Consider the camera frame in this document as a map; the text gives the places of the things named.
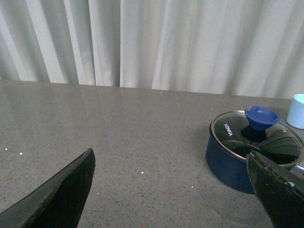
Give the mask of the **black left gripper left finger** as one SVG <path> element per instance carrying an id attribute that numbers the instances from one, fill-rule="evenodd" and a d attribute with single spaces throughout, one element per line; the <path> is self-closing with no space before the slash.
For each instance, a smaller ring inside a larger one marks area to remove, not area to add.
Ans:
<path id="1" fill-rule="evenodd" d="M 2 228 L 76 228 L 95 172 L 89 148 L 29 195 L 0 214 Z"/>

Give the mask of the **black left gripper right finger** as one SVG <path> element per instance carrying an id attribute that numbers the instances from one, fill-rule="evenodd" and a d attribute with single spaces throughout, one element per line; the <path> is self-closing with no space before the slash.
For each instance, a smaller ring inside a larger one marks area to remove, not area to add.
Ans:
<path id="1" fill-rule="evenodd" d="M 304 226 L 304 168 L 288 171 L 261 153 L 247 155 L 247 172 L 255 195 L 275 228 Z"/>

